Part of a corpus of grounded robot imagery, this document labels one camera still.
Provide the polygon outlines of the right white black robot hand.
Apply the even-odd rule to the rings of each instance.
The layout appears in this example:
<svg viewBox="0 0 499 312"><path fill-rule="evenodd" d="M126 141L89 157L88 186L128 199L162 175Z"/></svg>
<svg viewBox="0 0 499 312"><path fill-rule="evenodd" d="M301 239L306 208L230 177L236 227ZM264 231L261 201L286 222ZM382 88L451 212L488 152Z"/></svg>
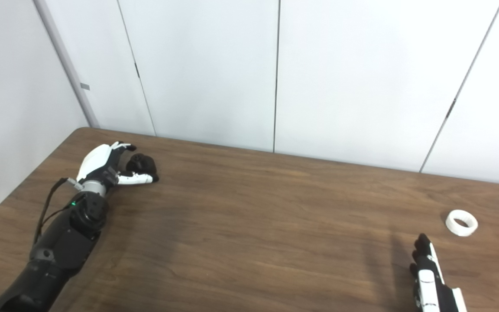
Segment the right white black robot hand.
<svg viewBox="0 0 499 312"><path fill-rule="evenodd" d="M424 233L418 235L409 270L418 312L467 312L463 292L450 288L442 275L435 247Z"/></svg>

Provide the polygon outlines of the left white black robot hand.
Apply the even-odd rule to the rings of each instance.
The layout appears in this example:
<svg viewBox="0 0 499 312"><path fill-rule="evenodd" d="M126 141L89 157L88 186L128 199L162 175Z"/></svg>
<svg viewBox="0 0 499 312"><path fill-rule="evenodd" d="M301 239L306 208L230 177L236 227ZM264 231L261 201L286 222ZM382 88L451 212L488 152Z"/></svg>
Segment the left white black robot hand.
<svg viewBox="0 0 499 312"><path fill-rule="evenodd" d="M83 159L76 181L81 186L87 185L89 181L98 182L107 189L117 185L158 182L160 178L155 161L145 154L133 154L125 167L120 168L122 155L136 149L135 145L121 141L97 146Z"/></svg>

